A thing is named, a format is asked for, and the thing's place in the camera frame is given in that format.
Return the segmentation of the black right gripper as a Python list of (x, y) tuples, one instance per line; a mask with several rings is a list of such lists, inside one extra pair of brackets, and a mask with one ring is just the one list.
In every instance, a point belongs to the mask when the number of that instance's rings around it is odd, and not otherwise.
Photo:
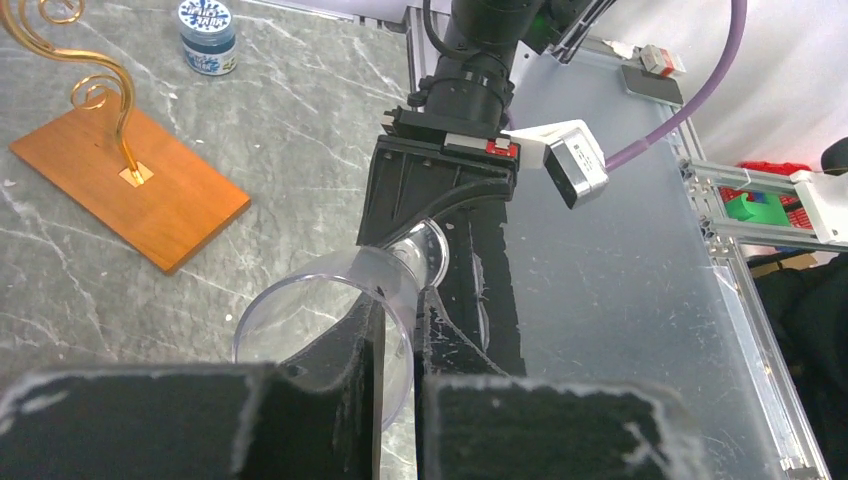
[(433, 370), (526, 375), (505, 240), (507, 203), (457, 208), (460, 183), (514, 183), (520, 147), (498, 128), (401, 107), (386, 111), (382, 126), (356, 244), (384, 247), (441, 216), (450, 255), (433, 300)]

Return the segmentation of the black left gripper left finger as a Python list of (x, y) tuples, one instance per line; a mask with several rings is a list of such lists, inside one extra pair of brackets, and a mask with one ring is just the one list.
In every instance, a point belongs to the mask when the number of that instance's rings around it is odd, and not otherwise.
[(374, 479), (383, 322), (282, 364), (36, 370), (1, 400), (5, 479)]

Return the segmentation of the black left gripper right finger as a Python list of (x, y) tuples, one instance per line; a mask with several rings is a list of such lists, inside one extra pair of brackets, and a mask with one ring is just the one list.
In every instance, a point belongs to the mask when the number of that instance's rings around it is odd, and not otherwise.
[(418, 300), (422, 479), (705, 479), (700, 430), (673, 390), (502, 372), (462, 337), (438, 291)]

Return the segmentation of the clear wine glass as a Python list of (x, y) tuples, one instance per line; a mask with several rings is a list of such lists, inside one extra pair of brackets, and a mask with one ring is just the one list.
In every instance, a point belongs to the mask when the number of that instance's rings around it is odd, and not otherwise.
[(388, 352), (382, 427), (402, 412), (413, 387), (413, 338), (420, 293), (444, 279), (449, 245), (425, 219), (383, 248), (353, 247), (319, 256), (262, 291), (235, 330), (236, 363), (282, 364), (369, 314), (383, 322)]

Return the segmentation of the gold wire wine glass rack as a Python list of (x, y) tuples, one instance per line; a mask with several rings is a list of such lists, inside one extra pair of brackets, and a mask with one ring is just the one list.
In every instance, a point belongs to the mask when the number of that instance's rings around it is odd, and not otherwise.
[(175, 273), (248, 210), (248, 194), (137, 108), (134, 82), (117, 60), (55, 46), (27, 11), (24, 1), (1, 4), (1, 25), (20, 46), (101, 70), (73, 86), (70, 111), (10, 151), (163, 273)]

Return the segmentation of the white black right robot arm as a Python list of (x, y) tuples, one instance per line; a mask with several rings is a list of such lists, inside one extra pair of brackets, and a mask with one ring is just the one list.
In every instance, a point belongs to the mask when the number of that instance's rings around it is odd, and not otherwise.
[(603, 1), (455, 1), (438, 33), (430, 3), (422, 5), (435, 69), (386, 114), (357, 241), (386, 247), (428, 221), (443, 230), (443, 273), (422, 295), (414, 340), (425, 375), (526, 372), (506, 205), (532, 168), (547, 171), (571, 208), (599, 194), (608, 175), (603, 155), (574, 131), (509, 127), (512, 67), (521, 46), (539, 53), (561, 39), (574, 50), (582, 22), (605, 9)]

